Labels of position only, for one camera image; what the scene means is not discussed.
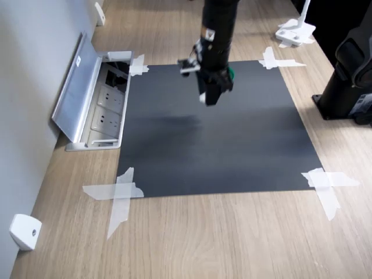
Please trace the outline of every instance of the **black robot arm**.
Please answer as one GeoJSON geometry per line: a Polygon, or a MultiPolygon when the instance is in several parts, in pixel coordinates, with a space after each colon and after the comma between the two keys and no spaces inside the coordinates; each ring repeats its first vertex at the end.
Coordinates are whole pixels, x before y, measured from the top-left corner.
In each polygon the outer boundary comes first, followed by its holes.
{"type": "Polygon", "coordinates": [[[372,121],[372,3],[359,27],[336,50],[337,64],[323,95],[313,99],[324,119],[372,121]]]}
{"type": "Polygon", "coordinates": [[[233,89],[233,72],[228,67],[239,0],[205,0],[201,37],[188,59],[179,60],[181,74],[195,72],[199,95],[207,106],[215,105],[222,93],[233,89]]]}

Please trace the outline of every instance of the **power outlet box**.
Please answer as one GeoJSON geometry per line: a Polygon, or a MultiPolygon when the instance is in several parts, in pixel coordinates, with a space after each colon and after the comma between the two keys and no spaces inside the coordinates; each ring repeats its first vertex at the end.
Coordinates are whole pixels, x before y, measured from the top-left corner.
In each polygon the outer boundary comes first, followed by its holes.
{"type": "Polygon", "coordinates": [[[92,121],[92,130],[109,135],[114,138],[119,137],[121,116],[109,109],[101,106],[95,108],[92,121]]]}
{"type": "Polygon", "coordinates": [[[124,94],[106,84],[101,84],[97,104],[121,115],[124,105],[124,94]]]}

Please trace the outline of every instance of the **gray wall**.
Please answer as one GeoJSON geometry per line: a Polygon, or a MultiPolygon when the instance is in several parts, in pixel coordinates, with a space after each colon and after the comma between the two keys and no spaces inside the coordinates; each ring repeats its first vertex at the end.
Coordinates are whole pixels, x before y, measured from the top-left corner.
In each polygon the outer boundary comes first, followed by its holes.
{"type": "Polygon", "coordinates": [[[94,32],[92,3],[0,0],[0,278],[18,252],[10,223],[31,213],[56,144],[49,119],[78,36],[94,32]]]}

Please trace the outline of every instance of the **white bracket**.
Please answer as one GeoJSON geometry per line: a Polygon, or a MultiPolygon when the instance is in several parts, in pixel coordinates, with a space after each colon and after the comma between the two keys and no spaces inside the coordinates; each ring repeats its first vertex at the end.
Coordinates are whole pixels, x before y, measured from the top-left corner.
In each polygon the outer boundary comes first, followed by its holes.
{"type": "Polygon", "coordinates": [[[315,26],[305,23],[309,5],[310,0],[306,0],[298,20],[290,19],[283,25],[280,25],[279,30],[275,33],[277,39],[282,41],[280,47],[290,47],[291,45],[300,46],[303,43],[311,44],[313,42],[310,36],[314,32],[315,26]]]}

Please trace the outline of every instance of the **white stand base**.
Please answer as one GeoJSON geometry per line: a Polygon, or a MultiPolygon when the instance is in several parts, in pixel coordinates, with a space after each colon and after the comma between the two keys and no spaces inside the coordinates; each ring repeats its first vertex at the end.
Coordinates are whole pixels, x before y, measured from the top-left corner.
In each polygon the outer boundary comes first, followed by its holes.
{"type": "Polygon", "coordinates": [[[298,21],[296,19],[290,19],[275,33],[277,39],[283,41],[286,46],[296,45],[300,46],[303,43],[311,43],[313,40],[310,36],[313,34],[315,26],[303,23],[301,27],[298,26],[298,21]]]}
{"type": "Polygon", "coordinates": [[[34,250],[41,229],[41,222],[31,216],[16,214],[10,225],[10,235],[19,249],[34,250]]]}

